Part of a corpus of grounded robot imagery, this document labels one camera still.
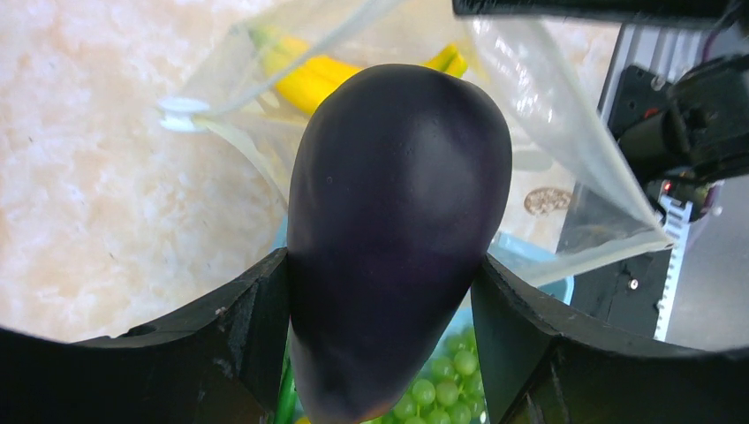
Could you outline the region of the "clear dotted zip bag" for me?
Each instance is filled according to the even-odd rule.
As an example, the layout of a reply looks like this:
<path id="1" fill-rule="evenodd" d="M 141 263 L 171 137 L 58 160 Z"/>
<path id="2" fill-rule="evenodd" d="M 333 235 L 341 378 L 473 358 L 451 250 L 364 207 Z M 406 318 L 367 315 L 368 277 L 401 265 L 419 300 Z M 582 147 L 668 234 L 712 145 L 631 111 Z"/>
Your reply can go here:
<path id="1" fill-rule="evenodd" d="M 268 77 L 250 32 L 310 44 Z M 535 18 L 459 18 L 448 1 L 279 1 L 233 25 L 175 95 L 160 101 L 174 132 L 215 133 L 245 155 L 283 201 L 308 117 L 273 88 L 316 54 L 357 66 L 418 63 L 454 43 L 466 79 L 511 132 L 511 194 L 499 232 L 555 259 L 513 271 L 540 286 L 672 246 L 576 73 Z"/>

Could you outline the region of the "purple eggplant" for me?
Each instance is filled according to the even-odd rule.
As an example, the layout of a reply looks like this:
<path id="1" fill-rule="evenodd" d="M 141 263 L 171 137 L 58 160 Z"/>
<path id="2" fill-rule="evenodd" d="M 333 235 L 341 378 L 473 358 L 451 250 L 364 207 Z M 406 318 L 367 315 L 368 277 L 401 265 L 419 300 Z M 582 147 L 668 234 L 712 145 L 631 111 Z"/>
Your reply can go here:
<path id="1" fill-rule="evenodd" d="M 313 423 L 405 393 L 464 299 L 508 202 L 511 136 L 471 82 L 368 68 L 311 116 L 287 218 L 290 357 Z"/>

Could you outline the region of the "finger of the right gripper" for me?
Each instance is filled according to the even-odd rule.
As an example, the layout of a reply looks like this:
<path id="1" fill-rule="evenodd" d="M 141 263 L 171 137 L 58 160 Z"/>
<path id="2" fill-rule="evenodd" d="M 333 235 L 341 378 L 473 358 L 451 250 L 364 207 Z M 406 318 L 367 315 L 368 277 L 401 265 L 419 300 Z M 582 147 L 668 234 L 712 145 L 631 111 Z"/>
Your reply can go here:
<path id="1" fill-rule="evenodd" d="M 711 27 L 737 8 L 736 1 L 454 0 L 458 16 L 529 15 L 661 27 Z"/>

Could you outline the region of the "green cucumber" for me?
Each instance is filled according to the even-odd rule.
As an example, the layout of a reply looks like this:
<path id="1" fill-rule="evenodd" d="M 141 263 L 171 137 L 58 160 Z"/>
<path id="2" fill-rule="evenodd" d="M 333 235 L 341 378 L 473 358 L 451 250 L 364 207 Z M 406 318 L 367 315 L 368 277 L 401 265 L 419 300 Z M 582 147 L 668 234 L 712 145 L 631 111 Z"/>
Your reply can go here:
<path id="1" fill-rule="evenodd" d="M 284 362 L 282 367 L 282 375 L 280 380 L 280 387 L 277 396 L 277 406 L 272 420 L 273 424 L 291 424 L 293 423 L 293 416 L 296 411 L 297 403 L 297 392 L 295 387 L 295 381 L 293 377 L 293 371 L 291 367 L 291 359 L 289 354 L 289 346 L 286 346 L 284 350 Z"/>

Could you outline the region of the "blue plastic basket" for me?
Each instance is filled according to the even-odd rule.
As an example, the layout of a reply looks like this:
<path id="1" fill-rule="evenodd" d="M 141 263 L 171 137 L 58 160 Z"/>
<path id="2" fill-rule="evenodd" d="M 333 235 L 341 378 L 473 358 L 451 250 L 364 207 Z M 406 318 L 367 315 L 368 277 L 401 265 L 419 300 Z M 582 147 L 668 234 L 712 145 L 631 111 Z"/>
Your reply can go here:
<path id="1" fill-rule="evenodd" d="M 538 262 L 555 259 L 555 255 L 523 239 L 516 238 L 508 233 L 498 232 L 489 246 L 488 253 L 502 263 L 511 271 L 520 270 L 525 266 L 536 265 Z M 551 283 L 543 284 L 539 290 L 569 306 L 574 292 L 574 278 L 567 276 Z M 431 360 L 444 354 L 445 341 L 457 335 L 464 328 L 473 324 L 473 311 L 471 308 L 470 293 L 467 293 L 464 302 L 454 314 L 447 329 L 443 332 L 439 345 L 433 350 Z"/>

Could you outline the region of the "yellow banana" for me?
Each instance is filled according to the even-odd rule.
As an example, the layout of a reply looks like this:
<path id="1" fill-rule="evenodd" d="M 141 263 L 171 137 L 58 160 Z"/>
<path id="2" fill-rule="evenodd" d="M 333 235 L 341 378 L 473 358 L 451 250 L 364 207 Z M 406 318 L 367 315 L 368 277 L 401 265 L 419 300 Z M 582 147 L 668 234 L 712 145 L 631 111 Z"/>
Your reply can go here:
<path id="1" fill-rule="evenodd" d="M 251 31 L 250 37 L 256 47 L 263 50 L 260 68 L 268 77 L 290 66 L 310 47 L 308 42 L 300 38 L 276 38 L 267 27 Z M 445 45 L 421 65 L 456 78 L 463 77 L 468 69 L 468 63 L 454 43 Z M 298 110 L 311 115 L 330 94 L 362 70 L 359 66 L 333 57 L 318 55 L 295 67 L 274 83 L 273 88 Z"/>

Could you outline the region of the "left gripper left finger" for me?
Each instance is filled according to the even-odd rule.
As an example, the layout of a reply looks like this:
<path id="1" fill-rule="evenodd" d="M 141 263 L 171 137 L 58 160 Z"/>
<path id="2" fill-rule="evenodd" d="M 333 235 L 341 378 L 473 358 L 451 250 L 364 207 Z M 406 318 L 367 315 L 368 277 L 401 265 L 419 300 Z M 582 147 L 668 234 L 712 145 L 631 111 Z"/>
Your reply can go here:
<path id="1" fill-rule="evenodd" d="M 128 330 L 65 344 L 1 332 L 4 423 L 266 423 L 287 338 L 286 252 Z"/>

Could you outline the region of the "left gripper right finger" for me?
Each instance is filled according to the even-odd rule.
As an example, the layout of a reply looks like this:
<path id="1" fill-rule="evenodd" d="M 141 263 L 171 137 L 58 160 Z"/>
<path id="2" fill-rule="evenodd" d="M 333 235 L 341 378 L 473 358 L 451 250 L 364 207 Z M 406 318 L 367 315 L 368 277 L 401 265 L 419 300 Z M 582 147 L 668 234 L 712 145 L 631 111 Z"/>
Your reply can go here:
<path id="1" fill-rule="evenodd" d="M 745 423 L 748 351 L 667 344 L 584 314 L 486 256 L 471 289 L 491 423 Z"/>

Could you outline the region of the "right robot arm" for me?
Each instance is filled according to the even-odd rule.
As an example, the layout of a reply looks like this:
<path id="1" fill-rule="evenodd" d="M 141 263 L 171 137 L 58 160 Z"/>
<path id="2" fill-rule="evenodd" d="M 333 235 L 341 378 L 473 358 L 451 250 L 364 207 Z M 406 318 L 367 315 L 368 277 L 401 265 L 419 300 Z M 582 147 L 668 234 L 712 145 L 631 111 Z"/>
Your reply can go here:
<path id="1" fill-rule="evenodd" d="M 709 49 L 722 30 L 748 27 L 745 1 L 456 1 L 459 16 L 548 15 L 626 27 L 702 31 Z M 661 88 L 647 87 L 643 65 L 621 68 L 609 128 L 636 179 L 651 193 L 677 239 L 656 302 L 654 338 L 670 324 L 688 236 L 686 213 L 700 213 L 716 182 L 748 172 L 748 56 L 697 57 Z"/>

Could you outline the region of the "green grapes bunch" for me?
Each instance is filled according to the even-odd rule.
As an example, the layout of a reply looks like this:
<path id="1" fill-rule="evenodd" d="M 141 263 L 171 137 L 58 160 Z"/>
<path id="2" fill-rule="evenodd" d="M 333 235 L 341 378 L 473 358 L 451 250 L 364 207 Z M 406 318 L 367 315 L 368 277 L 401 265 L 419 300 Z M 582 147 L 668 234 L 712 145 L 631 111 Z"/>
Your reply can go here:
<path id="1" fill-rule="evenodd" d="M 474 326 L 450 333 L 380 424 L 487 423 Z"/>

